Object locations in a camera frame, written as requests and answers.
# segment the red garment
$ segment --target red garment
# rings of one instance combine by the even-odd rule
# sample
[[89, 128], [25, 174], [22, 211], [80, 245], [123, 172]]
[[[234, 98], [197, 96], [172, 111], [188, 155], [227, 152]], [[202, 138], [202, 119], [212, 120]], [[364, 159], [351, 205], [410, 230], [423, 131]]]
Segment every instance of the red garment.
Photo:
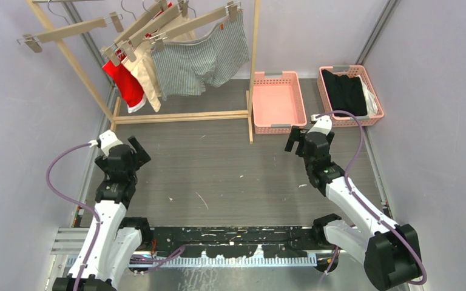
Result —
[[[159, 12], [155, 17], [162, 14], [163, 11]], [[122, 61], [126, 55], [121, 54], [121, 51], [117, 51], [117, 56]], [[134, 112], [140, 109], [146, 100], [143, 98], [144, 90], [140, 83], [131, 73], [122, 65], [115, 66], [112, 61], [108, 61], [104, 66], [103, 70], [115, 81], [117, 88], [121, 92], [122, 99], [127, 103], [128, 112]]]

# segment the plastic basket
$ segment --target plastic basket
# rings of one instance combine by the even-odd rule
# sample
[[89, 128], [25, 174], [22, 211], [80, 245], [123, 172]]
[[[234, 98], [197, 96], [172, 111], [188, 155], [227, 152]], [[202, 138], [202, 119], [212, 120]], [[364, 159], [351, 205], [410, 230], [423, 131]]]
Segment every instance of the plastic basket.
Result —
[[[329, 101], [328, 92], [326, 91], [326, 85], [324, 84], [324, 79], [322, 78], [322, 70], [328, 70], [335, 75], [348, 75], [350, 78], [356, 77], [360, 75], [362, 77], [362, 81], [367, 85], [367, 88], [370, 92], [372, 92], [375, 96], [375, 102], [378, 108], [376, 115], [372, 116], [357, 116], [360, 120], [362, 126], [369, 126], [375, 124], [378, 120], [382, 119], [385, 116], [383, 109], [381, 108], [381, 104], [379, 103], [379, 99], [374, 91], [374, 87], [371, 84], [371, 80], [369, 79], [369, 75], [367, 75], [367, 71], [362, 65], [336, 65], [336, 66], [329, 66], [329, 67], [321, 67], [319, 68], [319, 78], [317, 78], [317, 86], [319, 87], [320, 99], [322, 100], [322, 105], [324, 106], [324, 111], [329, 112], [331, 111], [331, 103]], [[335, 115], [331, 115], [331, 120], [333, 121], [334, 127], [349, 127], [349, 126], [358, 126], [356, 122], [350, 117], [339, 117]]]
[[290, 133], [292, 125], [306, 125], [297, 73], [283, 71], [274, 78], [274, 75], [256, 72], [252, 109], [254, 132], [258, 135]]

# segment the basket with clothes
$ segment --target basket with clothes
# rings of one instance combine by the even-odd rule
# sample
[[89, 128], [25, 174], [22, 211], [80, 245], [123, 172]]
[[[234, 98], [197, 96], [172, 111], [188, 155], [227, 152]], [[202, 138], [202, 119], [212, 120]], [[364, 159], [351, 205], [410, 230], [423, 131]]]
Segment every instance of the basket with clothes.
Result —
[[[362, 126], [373, 125], [385, 115], [362, 65], [321, 67], [317, 86], [326, 112], [350, 112]], [[357, 126], [352, 118], [343, 114], [332, 115], [331, 120], [334, 127]]]

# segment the white wall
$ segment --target white wall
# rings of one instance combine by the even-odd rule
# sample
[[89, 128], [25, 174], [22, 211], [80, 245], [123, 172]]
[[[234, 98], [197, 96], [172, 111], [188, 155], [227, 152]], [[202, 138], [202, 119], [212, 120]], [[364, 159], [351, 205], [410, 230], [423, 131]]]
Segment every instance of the white wall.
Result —
[[[64, 21], [56, 20], [63, 25]], [[43, 290], [58, 227], [73, 206], [44, 181], [51, 160], [97, 134], [102, 113], [55, 44], [21, 47], [43, 31], [24, 1], [0, 1], [0, 290]], [[109, 85], [79, 36], [68, 41], [103, 96]], [[62, 160], [53, 182], [75, 197], [89, 162], [81, 150]]]
[[[225, 5], [228, 0], [191, 0], [190, 7], [197, 16]], [[297, 71], [301, 77], [316, 78], [322, 65], [354, 64], [368, 39], [384, 5], [384, 0], [262, 0], [258, 34], [256, 70], [281, 72]], [[149, 7], [153, 0], [145, 0]], [[138, 17], [144, 11], [141, 1], [124, 0], [124, 8]], [[249, 48], [252, 44], [254, 0], [241, 2]], [[124, 27], [133, 22], [133, 16], [124, 12], [120, 1], [76, 3], [84, 19], [122, 13]], [[197, 30], [203, 36], [212, 25]], [[116, 33], [112, 30], [92, 32], [99, 48], [110, 46]], [[237, 73], [248, 77], [251, 65], [246, 64]]]
[[373, 150], [427, 290], [466, 290], [466, 1], [401, 1], [366, 68], [386, 113]]

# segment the floor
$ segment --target floor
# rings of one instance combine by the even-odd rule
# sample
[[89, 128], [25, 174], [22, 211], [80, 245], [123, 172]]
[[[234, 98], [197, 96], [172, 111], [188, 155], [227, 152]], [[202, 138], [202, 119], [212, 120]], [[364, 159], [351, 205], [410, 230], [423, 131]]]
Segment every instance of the floor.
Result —
[[[301, 79], [300, 85], [307, 116], [323, 112], [316, 80]], [[243, 110], [247, 88], [247, 80], [231, 80], [201, 96], [169, 96], [160, 113]], [[136, 114], [151, 113], [146, 107]], [[359, 132], [334, 131], [331, 156], [345, 167], [357, 149]], [[330, 213], [349, 221], [310, 186], [302, 159], [283, 151], [287, 135], [255, 135], [249, 144], [244, 119], [119, 125], [116, 132], [123, 141], [136, 136], [152, 157], [137, 172], [137, 191], [127, 213], [147, 217], [152, 226], [309, 226]], [[350, 177], [380, 207], [365, 149]], [[96, 170], [90, 189], [102, 179]], [[93, 204], [94, 197], [91, 190], [87, 202]], [[85, 213], [81, 225], [90, 220]], [[320, 275], [313, 268], [285, 267], [171, 269], [146, 276], [126, 272], [120, 290], [375, 290], [363, 267], [347, 254], [321, 285]]]

